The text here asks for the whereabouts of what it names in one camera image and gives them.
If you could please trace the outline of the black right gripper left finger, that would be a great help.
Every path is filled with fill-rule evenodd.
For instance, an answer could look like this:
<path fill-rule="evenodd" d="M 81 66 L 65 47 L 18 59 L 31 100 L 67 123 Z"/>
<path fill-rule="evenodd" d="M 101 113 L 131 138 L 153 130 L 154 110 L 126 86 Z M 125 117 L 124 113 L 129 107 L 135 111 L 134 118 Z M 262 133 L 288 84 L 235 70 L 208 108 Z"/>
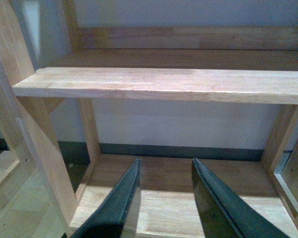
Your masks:
<path fill-rule="evenodd" d="M 141 205 L 141 159 L 135 159 L 73 238 L 135 238 Z"/>

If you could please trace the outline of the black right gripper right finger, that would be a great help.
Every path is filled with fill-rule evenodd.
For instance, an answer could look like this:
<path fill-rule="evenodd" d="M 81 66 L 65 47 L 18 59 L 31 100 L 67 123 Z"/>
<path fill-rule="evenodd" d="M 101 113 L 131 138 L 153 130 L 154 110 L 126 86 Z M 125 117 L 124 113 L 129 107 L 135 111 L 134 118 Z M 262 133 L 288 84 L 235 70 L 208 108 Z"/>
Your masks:
<path fill-rule="evenodd" d="M 207 238 L 287 238 L 288 236 L 244 202 L 197 158 L 192 185 Z"/>

